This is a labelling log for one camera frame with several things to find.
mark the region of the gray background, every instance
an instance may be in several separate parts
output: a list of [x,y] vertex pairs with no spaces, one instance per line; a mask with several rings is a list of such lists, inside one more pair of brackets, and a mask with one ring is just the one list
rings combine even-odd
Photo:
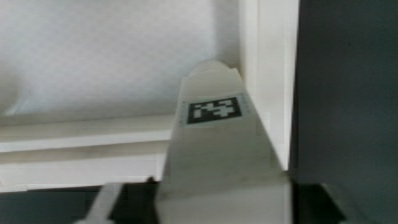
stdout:
[[301,0],[293,171],[398,223],[398,1]]

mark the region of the white plastic panel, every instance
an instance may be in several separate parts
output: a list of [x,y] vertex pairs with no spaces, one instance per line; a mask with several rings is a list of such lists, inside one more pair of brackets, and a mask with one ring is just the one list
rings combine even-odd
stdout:
[[0,192],[159,179],[168,142],[1,153]]
[[239,0],[241,74],[287,169],[300,0]]
[[214,62],[191,73],[156,196],[161,223],[289,224],[289,180],[239,74]]
[[174,116],[145,116],[0,128],[0,153],[170,139]]
[[238,0],[0,5],[0,125],[172,114],[195,64],[238,65]]

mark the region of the edge of white panel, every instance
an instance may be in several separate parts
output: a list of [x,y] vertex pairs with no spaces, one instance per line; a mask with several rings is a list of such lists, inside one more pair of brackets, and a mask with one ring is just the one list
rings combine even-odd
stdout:
[[1,153],[0,193],[161,179],[168,141]]
[[300,0],[239,0],[241,76],[287,169]]

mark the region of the white ledge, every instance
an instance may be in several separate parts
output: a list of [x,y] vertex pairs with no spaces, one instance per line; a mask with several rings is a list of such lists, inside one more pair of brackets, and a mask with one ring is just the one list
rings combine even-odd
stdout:
[[0,128],[0,152],[86,147],[170,139],[172,115]]

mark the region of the dark gray panel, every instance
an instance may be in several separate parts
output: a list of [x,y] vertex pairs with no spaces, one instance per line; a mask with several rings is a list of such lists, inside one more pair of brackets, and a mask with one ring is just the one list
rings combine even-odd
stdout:
[[398,223],[398,1],[301,0],[298,182],[339,185],[365,216]]
[[0,194],[1,224],[71,224],[90,208],[97,187]]

